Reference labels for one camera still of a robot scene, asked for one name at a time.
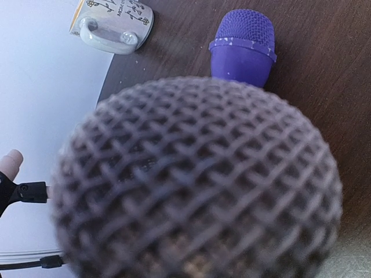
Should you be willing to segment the beige pink microphone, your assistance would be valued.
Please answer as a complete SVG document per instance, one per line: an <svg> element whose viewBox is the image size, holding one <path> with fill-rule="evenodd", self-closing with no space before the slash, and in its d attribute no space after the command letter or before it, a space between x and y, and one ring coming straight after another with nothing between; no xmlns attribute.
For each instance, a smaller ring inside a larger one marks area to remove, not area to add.
<svg viewBox="0 0 371 278"><path fill-rule="evenodd" d="M211 78L100 102L62 147L52 190L77 277L314 277L342 214L337 163L310 120Z"/></svg>

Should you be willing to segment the purple microphone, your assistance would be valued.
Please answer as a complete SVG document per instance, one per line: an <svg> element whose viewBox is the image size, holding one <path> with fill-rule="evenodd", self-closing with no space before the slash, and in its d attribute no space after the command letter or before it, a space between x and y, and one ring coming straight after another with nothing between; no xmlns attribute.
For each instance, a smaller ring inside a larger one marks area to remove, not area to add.
<svg viewBox="0 0 371 278"><path fill-rule="evenodd" d="M277 60L274 26L255 10L232 10L223 17L209 50L213 78L262 88Z"/></svg>

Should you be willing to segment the black small-mic stand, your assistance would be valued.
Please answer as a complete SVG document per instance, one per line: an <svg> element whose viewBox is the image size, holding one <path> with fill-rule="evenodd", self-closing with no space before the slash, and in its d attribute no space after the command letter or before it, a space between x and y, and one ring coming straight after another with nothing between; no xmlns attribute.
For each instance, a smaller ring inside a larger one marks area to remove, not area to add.
<svg viewBox="0 0 371 278"><path fill-rule="evenodd" d="M15 184L1 172L1 215L13 203L47 203L48 190L45 182Z"/></svg>

